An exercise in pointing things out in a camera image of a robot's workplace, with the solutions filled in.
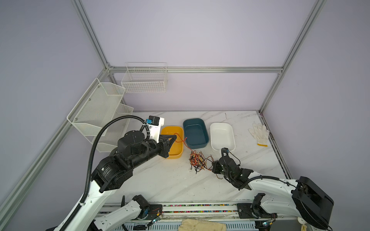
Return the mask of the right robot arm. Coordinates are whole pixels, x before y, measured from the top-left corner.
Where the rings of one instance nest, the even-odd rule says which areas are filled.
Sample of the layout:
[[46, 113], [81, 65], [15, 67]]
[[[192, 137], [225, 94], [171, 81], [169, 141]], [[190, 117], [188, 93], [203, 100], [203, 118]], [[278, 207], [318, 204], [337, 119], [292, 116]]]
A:
[[280, 179], [241, 168], [227, 148], [222, 148], [220, 159], [212, 163], [212, 172], [223, 175], [239, 191], [258, 192], [250, 205], [254, 218], [285, 214], [302, 218], [321, 230], [332, 229], [329, 222], [334, 200], [308, 177]]

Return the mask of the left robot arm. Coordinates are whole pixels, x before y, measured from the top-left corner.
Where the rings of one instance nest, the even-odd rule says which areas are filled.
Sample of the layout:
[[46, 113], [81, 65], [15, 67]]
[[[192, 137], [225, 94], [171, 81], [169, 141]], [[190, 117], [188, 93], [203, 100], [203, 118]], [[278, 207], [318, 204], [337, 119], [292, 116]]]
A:
[[[129, 131], [118, 140], [118, 146], [108, 157], [93, 168], [94, 154], [103, 133], [114, 123], [124, 119], [142, 123], [140, 130]], [[133, 176], [134, 169], [156, 156], [169, 157], [176, 135], [162, 135], [164, 118], [149, 116], [120, 116], [108, 122], [98, 133], [90, 151], [84, 192], [68, 216], [53, 231], [112, 231], [132, 219], [144, 219], [150, 204], [142, 196], [133, 199], [109, 214], [97, 217], [106, 201]]]

